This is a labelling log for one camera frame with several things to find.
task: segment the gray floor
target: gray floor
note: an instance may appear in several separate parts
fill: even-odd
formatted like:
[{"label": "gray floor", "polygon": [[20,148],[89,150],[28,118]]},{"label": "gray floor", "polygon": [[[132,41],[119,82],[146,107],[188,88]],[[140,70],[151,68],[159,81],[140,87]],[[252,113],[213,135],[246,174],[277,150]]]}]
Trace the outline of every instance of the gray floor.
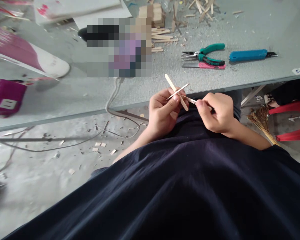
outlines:
[{"label": "gray floor", "polygon": [[[246,115],[250,113],[251,108],[257,109],[261,104],[257,103],[256,99],[252,99],[242,109],[241,122],[257,132],[260,131],[247,120]],[[144,113],[146,118],[149,117],[148,107],[130,109],[129,112],[137,115]],[[270,116],[271,133],[281,134],[300,129],[300,119],[295,119],[295,122],[288,120],[288,118],[296,116],[300,116],[300,113]],[[135,124],[129,120],[103,114],[36,126],[23,137],[40,138],[45,133],[51,135],[50,137],[91,137],[98,133],[95,124],[100,129],[103,128],[106,121],[109,121],[107,130],[122,136],[131,136],[136,131]],[[104,133],[93,140],[71,148],[40,153],[16,150],[11,164],[0,173],[0,182],[6,184],[0,192],[0,239],[80,187],[88,180],[93,170],[109,166],[115,157],[127,148],[145,128],[145,125],[140,125],[140,131],[131,139],[122,139],[111,133]],[[80,141],[64,142],[62,146]],[[92,151],[96,142],[107,144],[106,147],[99,147],[100,153]],[[300,141],[282,142],[280,145],[300,162]],[[19,146],[45,150],[59,147],[59,142],[20,143]],[[117,152],[111,156],[110,152],[114,149]],[[0,144],[0,167],[9,158],[10,151],[9,147]],[[73,175],[69,173],[70,169],[75,171]]]}]

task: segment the table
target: table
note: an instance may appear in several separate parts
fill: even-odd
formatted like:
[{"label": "table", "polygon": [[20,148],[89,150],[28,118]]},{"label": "table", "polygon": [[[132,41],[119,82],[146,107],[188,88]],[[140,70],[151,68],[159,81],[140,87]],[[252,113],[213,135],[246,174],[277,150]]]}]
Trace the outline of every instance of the table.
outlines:
[{"label": "table", "polygon": [[[134,2],[145,4],[145,1]],[[186,19],[187,27],[180,28],[182,36],[177,31],[172,34],[179,38],[176,45],[156,44],[163,46],[164,52],[152,56],[152,77],[125,79],[111,105],[112,110],[148,104],[154,93],[169,87],[165,73],[176,86],[191,83],[186,88],[190,97],[209,91],[223,92],[300,78],[291,71],[300,67],[300,0],[217,0],[217,3],[220,12],[215,9],[213,22],[199,23],[199,13],[196,13],[196,17]],[[177,18],[185,20],[182,16],[192,14],[195,7],[189,10],[182,6],[179,6]],[[138,8],[133,5],[129,9],[136,16]],[[232,12],[238,10],[244,12],[236,18]],[[166,28],[170,28],[172,12],[165,11]],[[33,9],[28,8],[25,17],[32,19]],[[71,71],[60,82],[39,82],[30,86],[20,111],[9,118],[0,118],[0,131],[105,113],[105,104],[114,88],[113,80],[87,77],[84,68],[93,66],[102,49],[87,48],[75,31],[68,30],[70,26],[76,28],[73,22],[47,31],[30,21],[6,20],[0,25],[16,28],[19,36],[71,65]],[[199,50],[213,43],[225,43],[223,51],[209,54],[209,57],[225,60],[225,70],[181,67],[182,51]],[[279,56],[243,63],[230,64],[228,61],[232,51],[263,48],[275,51]],[[0,59],[0,78],[26,80],[23,74],[27,74],[27,78],[40,77]]]}]

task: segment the broom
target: broom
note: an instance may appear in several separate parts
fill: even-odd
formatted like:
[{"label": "broom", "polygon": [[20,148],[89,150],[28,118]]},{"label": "broom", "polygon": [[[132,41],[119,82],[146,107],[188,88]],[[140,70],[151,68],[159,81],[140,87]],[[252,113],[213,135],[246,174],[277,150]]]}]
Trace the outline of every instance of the broom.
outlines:
[{"label": "broom", "polygon": [[248,119],[254,123],[263,133],[267,136],[267,138],[272,142],[272,144],[276,144],[280,146],[277,140],[269,133],[268,127],[268,107],[261,107],[248,115]]}]

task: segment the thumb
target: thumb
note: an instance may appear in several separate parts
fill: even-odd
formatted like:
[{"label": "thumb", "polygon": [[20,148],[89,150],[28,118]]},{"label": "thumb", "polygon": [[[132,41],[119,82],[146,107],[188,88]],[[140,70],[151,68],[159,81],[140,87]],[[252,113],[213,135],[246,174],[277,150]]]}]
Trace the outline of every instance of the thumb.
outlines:
[{"label": "thumb", "polygon": [[167,102],[166,105],[164,105],[162,108],[160,108],[160,111],[162,111],[165,115],[169,115],[171,112],[173,112],[179,105],[180,97],[175,94],[169,102]]},{"label": "thumb", "polygon": [[215,121],[215,118],[211,114],[211,108],[203,100],[197,100],[196,106],[204,125],[206,127],[207,125],[211,125]]}]

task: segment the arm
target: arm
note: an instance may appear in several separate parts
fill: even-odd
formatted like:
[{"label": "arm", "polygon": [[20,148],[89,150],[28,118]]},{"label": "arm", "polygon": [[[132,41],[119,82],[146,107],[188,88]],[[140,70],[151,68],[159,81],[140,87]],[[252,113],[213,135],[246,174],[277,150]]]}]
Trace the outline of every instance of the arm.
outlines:
[{"label": "arm", "polygon": [[[236,139],[258,150],[271,147],[267,139],[245,127],[233,117],[233,101],[231,97],[222,93],[208,93],[203,100],[196,102],[196,106],[208,130],[221,133],[228,138]],[[211,114],[208,106],[214,108],[214,114]]]},{"label": "arm", "polygon": [[[124,150],[113,161],[113,163],[117,162],[133,150],[160,139],[172,131],[176,125],[180,109],[182,108],[180,104],[180,97],[177,94],[169,101],[166,100],[173,93],[174,91],[171,88],[167,88],[151,97],[149,106],[149,126],[130,147]],[[181,90],[180,93],[186,96],[184,90]]]}]

